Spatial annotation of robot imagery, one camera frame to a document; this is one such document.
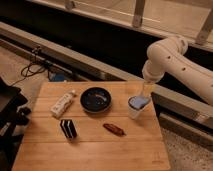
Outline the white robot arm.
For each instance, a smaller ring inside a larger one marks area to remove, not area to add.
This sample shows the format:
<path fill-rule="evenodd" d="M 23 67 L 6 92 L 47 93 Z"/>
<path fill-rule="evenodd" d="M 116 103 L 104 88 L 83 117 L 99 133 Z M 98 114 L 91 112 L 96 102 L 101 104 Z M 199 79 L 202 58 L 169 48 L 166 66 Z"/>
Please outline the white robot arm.
<path fill-rule="evenodd" d="M 188 42 L 180 35 L 152 43 L 147 48 L 143 78 L 157 83 L 168 73 L 213 106 L 213 71 L 187 59 L 184 56 L 187 49 Z"/>

